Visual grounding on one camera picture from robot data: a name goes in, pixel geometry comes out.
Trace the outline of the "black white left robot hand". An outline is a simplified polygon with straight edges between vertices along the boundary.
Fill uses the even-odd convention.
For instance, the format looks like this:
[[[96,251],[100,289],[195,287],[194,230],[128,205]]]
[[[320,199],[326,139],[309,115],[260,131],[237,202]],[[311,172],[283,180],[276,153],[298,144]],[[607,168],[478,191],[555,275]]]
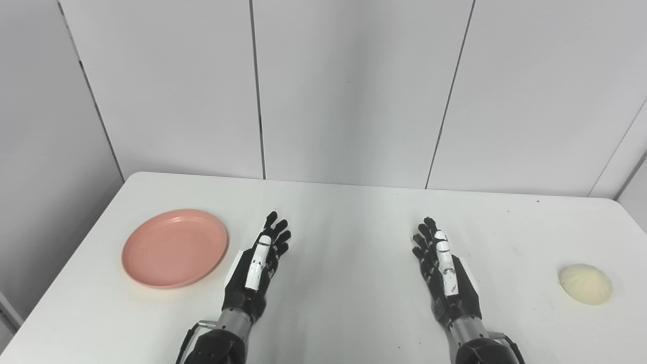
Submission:
[[[259,233],[253,246],[243,251],[225,287],[225,296],[222,309],[236,309],[244,312],[255,323],[266,309],[266,293],[273,275],[277,272],[279,260],[289,249],[288,240],[291,231],[288,221],[277,221],[278,213],[273,210],[267,217],[263,230]],[[265,263],[259,271],[257,288],[246,286],[249,270],[253,265],[254,254],[258,246],[267,244]]]

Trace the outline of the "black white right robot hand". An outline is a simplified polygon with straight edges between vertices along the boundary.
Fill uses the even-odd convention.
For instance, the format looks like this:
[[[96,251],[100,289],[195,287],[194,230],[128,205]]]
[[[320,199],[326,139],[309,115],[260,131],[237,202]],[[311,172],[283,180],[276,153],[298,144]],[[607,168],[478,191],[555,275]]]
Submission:
[[[462,260],[450,250],[446,234],[434,219],[425,217],[413,236],[412,253],[432,298],[438,323],[449,329],[462,316],[482,318],[479,295]]]

